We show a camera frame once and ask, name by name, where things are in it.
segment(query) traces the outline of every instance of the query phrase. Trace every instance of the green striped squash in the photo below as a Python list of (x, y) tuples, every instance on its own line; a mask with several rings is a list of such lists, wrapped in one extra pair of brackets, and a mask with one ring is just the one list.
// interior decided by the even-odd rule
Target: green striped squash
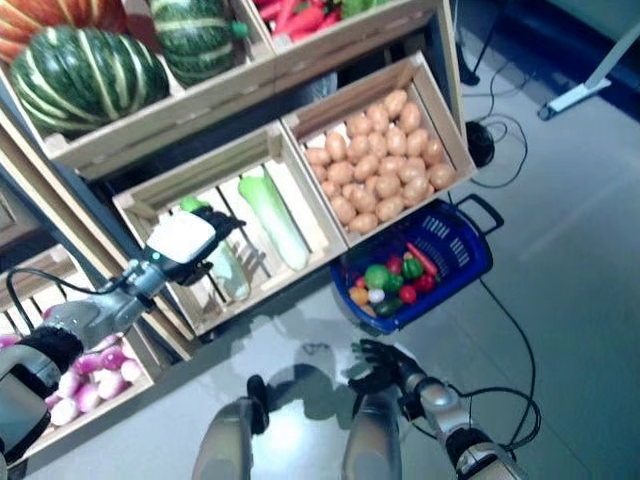
[(11, 83), (36, 126), (70, 137), (169, 94), (162, 64), (140, 42), (67, 26), (32, 37), (11, 64)]
[(244, 23), (227, 21), (222, 0), (151, 0), (151, 16), (171, 72), (190, 86), (234, 65), (233, 40)]

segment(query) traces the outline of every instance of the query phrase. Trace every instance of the red tomato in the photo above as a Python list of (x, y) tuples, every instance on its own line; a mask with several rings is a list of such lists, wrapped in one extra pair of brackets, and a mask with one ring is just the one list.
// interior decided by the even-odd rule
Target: red tomato
[(402, 259), (397, 255), (392, 255), (389, 260), (387, 260), (387, 268), (391, 273), (400, 275), (402, 273)]
[(418, 299), (416, 289), (411, 285), (405, 285), (404, 287), (402, 287), (398, 292), (398, 296), (404, 303), (415, 303), (415, 301)]
[(436, 280), (428, 273), (425, 273), (413, 282), (413, 288), (420, 293), (428, 293), (436, 286)]

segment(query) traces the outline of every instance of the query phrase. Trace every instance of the basket handle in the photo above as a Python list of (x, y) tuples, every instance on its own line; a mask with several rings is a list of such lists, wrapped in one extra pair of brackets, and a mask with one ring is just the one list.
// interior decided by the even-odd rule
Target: basket handle
[(482, 207), (482, 209), (485, 212), (487, 212), (487, 214), (489, 214), (491, 218), (493, 218), (494, 222), (496, 222), (496, 224), (490, 229), (481, 231), (482, 235), (486, 237), (487, 235), (495, 232), (497, 229), (499, 229), (504, 225), (504, 218), (502, 218), (502, 215), (500, 215), (498, 211), (489, 204), (489, 202), (487, 202), (484, 198), (480, 197), (479, 195), (476, 195), (475, 193), (470, 193), (469, 195), (464, 197), (462, 200), (459, 200), (456, 203), (456, 207), (459, 208), (460, 205), (468, 201), (474, 201), (476, 204)]

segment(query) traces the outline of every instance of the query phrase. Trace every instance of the green pepper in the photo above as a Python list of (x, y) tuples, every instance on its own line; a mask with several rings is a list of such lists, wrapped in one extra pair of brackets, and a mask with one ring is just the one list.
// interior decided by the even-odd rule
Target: green pepper
[(397, 293), (402, 285), (404, 285), (404, 278), (402, 278), (402, 275), (392, 273), (389, 275), (387, 283), (384, 284), (384, 290), (391, 293)]
[(402, 275), (407, 280), (415, 280), (424, 273), (424, 267), (417, 258), (407, 258), (402, 264)]
[(391, 273), (384, 265), (374, 264), (364, 273), (364, 283), (368, 288), (384, 288)]
[(393, 297), (384, 302), (378, 303), (373, 310), (380, 317), (390, 317), (394, 313), (396, 313), (400, 308), (404, 305), (402, 300), (398, 297)]

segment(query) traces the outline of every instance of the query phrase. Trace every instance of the blue plastic basket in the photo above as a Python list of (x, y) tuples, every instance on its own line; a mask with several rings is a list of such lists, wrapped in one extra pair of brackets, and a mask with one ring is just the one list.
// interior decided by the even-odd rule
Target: blue plastic basket
[[(458, 207), (474, 201), (495, 221), (488, 230), (478, 225)], [(454, 295), (493, 267), (486, 236), (504, 225), (500, 214), (478, 195), (471, 194), (455, 205), (435, 200), (401, 219), (378, 235), (358, 244), (331, 263), (331, 277), (338, 293), (364, 324), (383, 332), (398, 330)], [(406, 243), (413, 243), (438, 266), (438, 282), (413, 305), (404, 306), (391, 317), (367, 315), (349, 297), (356, 279), (373, 263), (384, 264), (391, 255), (402, 256)]]

